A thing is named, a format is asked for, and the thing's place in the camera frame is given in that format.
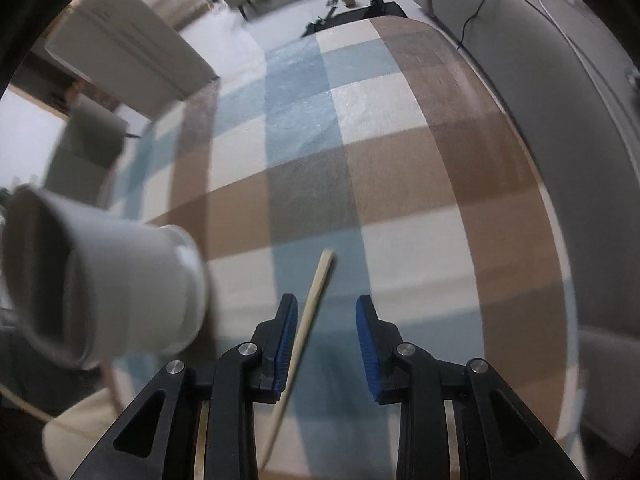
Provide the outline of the white utensil holder cup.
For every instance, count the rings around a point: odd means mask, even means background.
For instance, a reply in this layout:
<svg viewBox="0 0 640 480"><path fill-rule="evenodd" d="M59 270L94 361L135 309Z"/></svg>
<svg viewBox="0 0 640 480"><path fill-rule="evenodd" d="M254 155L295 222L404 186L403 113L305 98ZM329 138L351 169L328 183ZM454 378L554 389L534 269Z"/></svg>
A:
<svg viewBox="0 0 640 480"><path fill-rule="evenodd" d="M204 261L180 226L148 226L21 186L9 201L1 241L18 325L58 365L173 356L203 326Z"/></svg>

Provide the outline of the grey ottoman near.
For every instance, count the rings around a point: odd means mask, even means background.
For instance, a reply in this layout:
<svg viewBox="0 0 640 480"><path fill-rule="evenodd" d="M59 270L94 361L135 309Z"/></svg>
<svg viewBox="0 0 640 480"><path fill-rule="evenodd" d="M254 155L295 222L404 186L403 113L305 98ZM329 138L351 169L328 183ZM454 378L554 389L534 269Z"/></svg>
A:
<svg viewBox="0 0 640 480"><path fill-rule="evenodd" d="M126 120L81 94L70 107L42 186L71 200L102 207L105 182L127 133Z"/></svg>

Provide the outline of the plaid tablecloth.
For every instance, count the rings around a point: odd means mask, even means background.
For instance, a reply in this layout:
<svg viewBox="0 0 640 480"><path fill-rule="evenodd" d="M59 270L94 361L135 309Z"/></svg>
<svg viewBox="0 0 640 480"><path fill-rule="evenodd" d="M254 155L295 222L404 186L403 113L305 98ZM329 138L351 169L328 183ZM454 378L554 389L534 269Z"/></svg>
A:
<svg viewBox="0 0 640 480"><path fill-rule="evenodd" d="M486 359L570 444L577 315L559 222L513 122L432 26L371 18L245 62L126 145L107 203L198 244L207 362L286 292L305 300L334 253L265 478L393 478L399 411L368 389L362 295L435 358Z"/></svg>

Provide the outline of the white suitcase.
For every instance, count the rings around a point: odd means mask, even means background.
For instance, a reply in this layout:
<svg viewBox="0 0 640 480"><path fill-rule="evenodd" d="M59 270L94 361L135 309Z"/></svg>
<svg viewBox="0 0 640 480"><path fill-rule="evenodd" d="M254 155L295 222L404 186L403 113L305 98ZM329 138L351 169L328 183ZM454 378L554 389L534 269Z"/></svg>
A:
<svg viewBox="0 0 640 480"><path fill-rule="evenodd" d="M142 0L80 0L44 48L147 118L217 78L213 67Z"/></svg>

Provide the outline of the grey sofa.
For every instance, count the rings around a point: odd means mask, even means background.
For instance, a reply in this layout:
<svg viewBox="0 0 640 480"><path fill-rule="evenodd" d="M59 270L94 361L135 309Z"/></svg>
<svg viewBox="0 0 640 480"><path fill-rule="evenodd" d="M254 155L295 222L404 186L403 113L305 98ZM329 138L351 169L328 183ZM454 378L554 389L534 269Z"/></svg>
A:
<svg viewBox="0 0 640 480"><path fill-rule="evenodd" d="M520 127L570 257L584 424L639 444L639 101L632 61L582 0L414 0Z"/></svg>

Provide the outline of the wooden chopstick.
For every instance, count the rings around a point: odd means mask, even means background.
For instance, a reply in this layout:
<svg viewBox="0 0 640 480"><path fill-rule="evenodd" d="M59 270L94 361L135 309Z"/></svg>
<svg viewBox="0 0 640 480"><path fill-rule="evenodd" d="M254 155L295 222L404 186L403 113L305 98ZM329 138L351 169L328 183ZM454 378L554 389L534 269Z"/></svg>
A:
<svg viewBox="0 0 640 480"><path fill-rule="evenodd" d="M290 397L290 393L295 382L300 361L303 359L307 339L311 332L312 324L314 324L314 317L318 310L323 289L326 287L326 279L328 278L333 260L334 251L326 248L321 253L318 261L316 273L314 274L314 279L311 282L307 295L302 320L299 322L298 331L294 339L290 369L288 370L288 382L286 383L286 388L282 393L280 401L276 404L276 407L270 415L264 443L262 444L262 448L257 456L257 466L259 471L263 471L266 468L270 460L274 444L277 441L282 419L286 407L288 406L288 398Z"/></svg>

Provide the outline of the black bag on floor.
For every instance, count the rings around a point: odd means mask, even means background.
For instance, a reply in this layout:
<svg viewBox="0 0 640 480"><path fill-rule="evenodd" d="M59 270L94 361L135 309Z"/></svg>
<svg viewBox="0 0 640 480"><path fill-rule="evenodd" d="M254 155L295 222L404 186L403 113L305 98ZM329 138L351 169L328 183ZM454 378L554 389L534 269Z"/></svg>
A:
<svg viewBox="0 0 640 480"><path fill-rule="evenodd" d="M332 6L324 18L318 18L318 20L308 23L302 37L305 38L312 36L317 32L323 32L324 30L333 27L367 20L368 18L380 18L381 16L398 16L398 18L405 18L407 16L397 2L387 2L384 0L371 0L368 6L340 14L336 14L335 10L336 6Z"/></svg>

